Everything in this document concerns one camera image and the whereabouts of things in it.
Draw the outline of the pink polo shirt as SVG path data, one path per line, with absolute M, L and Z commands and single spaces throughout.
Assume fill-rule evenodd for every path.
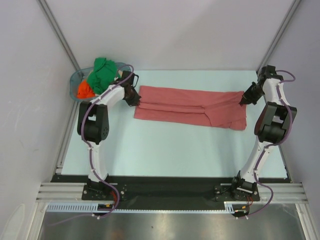
M 134 118 L 243 131 L 247 127 L 243 91 L 203 91 L 143 85 Z

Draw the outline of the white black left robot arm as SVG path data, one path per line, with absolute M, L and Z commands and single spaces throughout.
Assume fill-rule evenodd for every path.
M 84 185 L 82 200 L 105 201 L 119 200 L 118 190 L 108 183 L 108 171 L 101 157 L 103 141 L 110 131 L 109 110 L 119 101 L 124 100 L 128 106 L 140 104 L 141 96 L 136 91 L 139 76 L 132 71 L 121 71 L 120 77 L 107 89 L 91 101 L 83 101 L 79 106 L 77 133 L 86 144 L 90 172 Z

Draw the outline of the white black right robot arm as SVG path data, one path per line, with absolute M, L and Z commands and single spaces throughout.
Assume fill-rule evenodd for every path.
M 288 138 L 294 119 L 297 115 L 297 108 L 289 104 L 284 92 L 284 84 L 296 80 L 293 74 L 292 79 L 285 80 L 275 66 L 266 65 L 262 67 L 257 82 L 244 92 L 240 105 L 256 104 L 262 97 L 265 98 L 263 108 L 254 127 L 256 136 L 251 154 L 232 180 L 230 196 L 236 201 L 249 200 L 258 191 L 260 173 L 273 149 Z

